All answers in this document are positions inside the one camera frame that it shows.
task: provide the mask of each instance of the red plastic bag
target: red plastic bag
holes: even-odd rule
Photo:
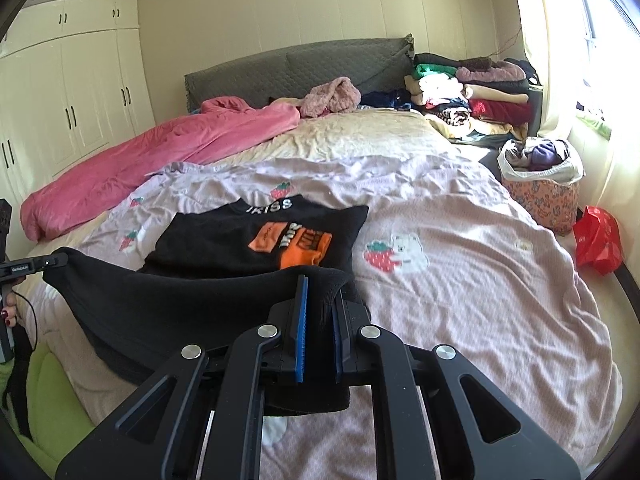
[[[618,222],[601,207],[588,205],[574,224],[578,266],[591,264],[600,274],[613,272],[622,264],[622,245]]]

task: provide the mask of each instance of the white plastic bag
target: white plastic bag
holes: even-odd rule
[[[547,139],[537,139],[530,137],[527,142],[543,142]],[[516,182],[531,182],[532,180],[549,179],[557,182],[558,184],[573,184],[578,182],[584,176],[584,167],[580,160],[580,155],[575,151],[575,148],[567,143],[569,150],[569,158],[545,171],[517,171],[511,167],[508,163],[504,153],[515,145],[514,140],[508,140],[498,155],[498,166],[500,166],[500,173],[504,180],[512,180]]]

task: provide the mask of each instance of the headboard cover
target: headboard cover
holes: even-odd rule
[[[304,97],[314,86],[348,76],[363,94],[404,88],[411,73],[414,38],[337,40],[261,52],[187,74],[187,108],[207,99],[238,96],[254,108],[269,97]]]

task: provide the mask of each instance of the red folded clothing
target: red folded clothing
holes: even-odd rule
[[[504,101],[469,99],[469,106],[471,107],[471,116],[483,121],[509,123],[518,126],[533,119],[533,109],[529,103],[519,105]]]

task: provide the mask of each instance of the pink fluffy clothing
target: pink fluffy clothing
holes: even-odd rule
[[[202,113],[172,119],[104,150],[31,193],[20,208],[22,228],[30,240],[52,240],[118,205],[171,162],[209,164],[299,122],[298,110],[289,104],[256,110],[239,97],[204,101]]]
[[[330,112],[351,112],[359,103],[360,91],[348,77],[338,77],[313,87],[302,100],[300,115],[304,118],[319,117],[325,109]]]
[[[522,81],[527,75],[519,66],[508,61],[498,61],[486,72],[471,72],[468,68],[462,67],[456,71],[458,81],[481,81],[492,83],[498,81]]]

